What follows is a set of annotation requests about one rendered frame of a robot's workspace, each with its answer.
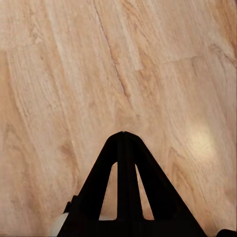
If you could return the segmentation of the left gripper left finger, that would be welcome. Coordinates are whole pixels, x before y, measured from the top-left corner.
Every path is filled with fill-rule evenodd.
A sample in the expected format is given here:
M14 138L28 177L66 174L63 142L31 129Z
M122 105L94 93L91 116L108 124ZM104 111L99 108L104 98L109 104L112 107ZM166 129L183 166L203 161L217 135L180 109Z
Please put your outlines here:
M99 220L111 169L116 162L117 219ZM132 237L123 131L107 139L57 237Z

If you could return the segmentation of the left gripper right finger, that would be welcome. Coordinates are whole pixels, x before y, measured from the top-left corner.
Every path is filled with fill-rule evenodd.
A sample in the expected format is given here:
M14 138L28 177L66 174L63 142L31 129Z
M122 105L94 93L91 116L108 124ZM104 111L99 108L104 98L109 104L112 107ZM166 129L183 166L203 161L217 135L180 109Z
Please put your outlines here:
M124 132L132 237L207 237L142 139ZM155 220L143 218L137 165Z

